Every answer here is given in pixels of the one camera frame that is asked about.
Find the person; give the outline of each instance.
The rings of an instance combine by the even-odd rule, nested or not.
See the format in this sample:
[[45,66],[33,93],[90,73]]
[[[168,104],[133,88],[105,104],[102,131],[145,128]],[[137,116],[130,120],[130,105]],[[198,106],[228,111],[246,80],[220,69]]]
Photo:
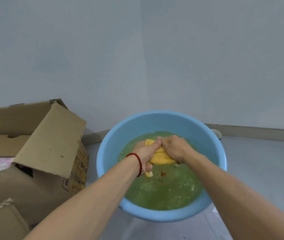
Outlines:
[[[144,142],[136,143],[132,152],[140,157],[142,173],[152,169],[147,162],[161,145],[172,159],[185,163],[197,175],[233,239],[284,239],[284,213],[193,150],[183,138],[158,137],[147,146]],[[98,239],[139,173],[136,156],[126,157],[56,208],[25,239]]]

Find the red bracelet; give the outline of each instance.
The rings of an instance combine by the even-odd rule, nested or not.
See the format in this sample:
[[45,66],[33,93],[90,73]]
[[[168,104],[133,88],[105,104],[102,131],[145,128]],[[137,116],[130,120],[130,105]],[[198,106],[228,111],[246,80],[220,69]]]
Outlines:
[[140,172],[139,172],[139,175],[138,175],[137,177],[140,177],[141,173],[143,172],[141,159],[140,159],[140,157],[139,157],[136,153],[134,153],[134,152],[127,154],[125,157],[130,156],[130,155],[134,155],[134,156],[136,156],[136,158],[139,160],[139,164],[140,164]]

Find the white wall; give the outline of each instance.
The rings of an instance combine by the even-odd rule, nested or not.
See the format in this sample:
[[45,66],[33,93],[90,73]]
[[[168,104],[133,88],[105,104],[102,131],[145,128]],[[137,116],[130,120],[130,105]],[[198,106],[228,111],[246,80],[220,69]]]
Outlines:
[[110,129],[149,109],[140,0],[0,0],[0,107],[62,98]]
[[151,109],[284,129],[284,0],[141,0]]

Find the person's right arm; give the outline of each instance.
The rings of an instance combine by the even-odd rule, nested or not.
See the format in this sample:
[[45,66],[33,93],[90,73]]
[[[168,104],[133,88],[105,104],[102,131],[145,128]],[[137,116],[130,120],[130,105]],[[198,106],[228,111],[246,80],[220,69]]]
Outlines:
[[158,139],[172,159],[197,175],[234,240],[284,239],[284,213],[275,205],[193,150],[183,138]]

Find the floor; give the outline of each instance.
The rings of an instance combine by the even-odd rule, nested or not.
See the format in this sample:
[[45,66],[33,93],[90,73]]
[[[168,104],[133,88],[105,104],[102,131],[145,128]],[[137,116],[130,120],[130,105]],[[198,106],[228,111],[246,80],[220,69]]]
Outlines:
[[[284,211],[284,141],[222,137],[228,172],[261,193]],[[96,155],[100,144],[87,147],[90,155],[87,184],[97,179]],[[117,209],[102,240],[197,239],[230,240],[227,228],[211,204],[203,213],[181,222],[147,222]]]

